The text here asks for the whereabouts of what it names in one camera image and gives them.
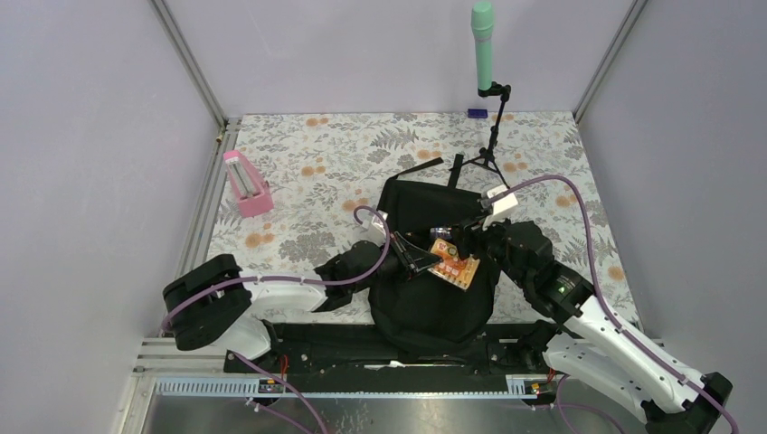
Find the small clear round container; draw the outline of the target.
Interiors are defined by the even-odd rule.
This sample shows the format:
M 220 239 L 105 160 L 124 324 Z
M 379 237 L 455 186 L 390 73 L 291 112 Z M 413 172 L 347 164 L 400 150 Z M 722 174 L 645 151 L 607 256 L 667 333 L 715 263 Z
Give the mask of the small clear round container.
M 452 228 L 449 226 L 440 226 L 430 228 L 430 236 L 434 239 L 451 240 L 453 237 Z

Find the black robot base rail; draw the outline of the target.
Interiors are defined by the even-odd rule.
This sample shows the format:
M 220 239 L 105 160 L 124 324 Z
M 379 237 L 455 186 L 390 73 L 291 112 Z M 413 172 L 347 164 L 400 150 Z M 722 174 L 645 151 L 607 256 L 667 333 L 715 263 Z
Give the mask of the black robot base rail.
M 514 393 L 510 379 L 547 378 L 543 353 L 559 332 L 545 321 L 490 324 L 462 349 L 416 354 L 372 325 L 276 324 L 275 348 L 254 364 L 304 393 Z

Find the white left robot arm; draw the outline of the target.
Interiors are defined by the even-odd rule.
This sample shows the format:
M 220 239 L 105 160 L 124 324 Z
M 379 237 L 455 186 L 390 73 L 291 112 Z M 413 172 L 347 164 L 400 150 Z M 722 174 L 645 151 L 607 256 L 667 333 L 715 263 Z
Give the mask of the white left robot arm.
M 441 262 L 440 255 L 415 246 L 400 233 L 382 246 L 359 241 L 304 276 L 244 276 L 233 255 L 222 254 L 164 289 L 168 313 L 162 328 L 173 335 L 180 351 L 216 347 L 267 372 L 278 365 L 281 350 L 259 313 L 332 311 L 360 290 L 407 281 Z

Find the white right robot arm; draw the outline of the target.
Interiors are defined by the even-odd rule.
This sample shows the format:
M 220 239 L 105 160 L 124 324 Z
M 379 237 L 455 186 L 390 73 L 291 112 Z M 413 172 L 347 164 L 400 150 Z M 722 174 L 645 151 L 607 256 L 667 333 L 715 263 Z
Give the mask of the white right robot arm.
M 724 416 L 732 383 L 682 363 L 608 307 L 587 278 L 554 257 L 533 222 L 476 222 L 451 232 L 461 258 L 491 260 L 543 316 L 518 341 L 528 371 L 548 366 L 586 383 L 648 433 L 708 433 Z

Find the black student backpack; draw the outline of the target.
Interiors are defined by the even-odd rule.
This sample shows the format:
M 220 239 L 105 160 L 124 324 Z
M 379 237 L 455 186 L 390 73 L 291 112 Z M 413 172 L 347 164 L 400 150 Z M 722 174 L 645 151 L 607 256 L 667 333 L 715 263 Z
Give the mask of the black student backpack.
M 391 231 L 410 232 L 416 246 L 428 249 L 429 229 L 478 217 L 479 198 L 479 193 L 397 174 L 385 182 L 377 207 L 386 212 Z M 368 301 L 378 331 L 413 354 L 448 354 L 468 347 L 493 312 L 500 277 L 499 267 L 487 256 L 479 260 L 466 290 L 429 271 L 405 281 L 376 281 Z

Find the orange spiral notebook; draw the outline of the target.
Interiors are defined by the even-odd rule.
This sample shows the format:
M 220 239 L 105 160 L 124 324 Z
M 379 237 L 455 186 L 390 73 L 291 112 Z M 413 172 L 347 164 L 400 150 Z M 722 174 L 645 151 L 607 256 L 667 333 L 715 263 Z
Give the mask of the orange spiral notebook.
M 466 292 L 478 271 L 480 260 L 474 256 L 461 259 L 458 248 L 442 239 L 433 242 L 430 253 L 438 256 L 440 262 L 429 272 Z

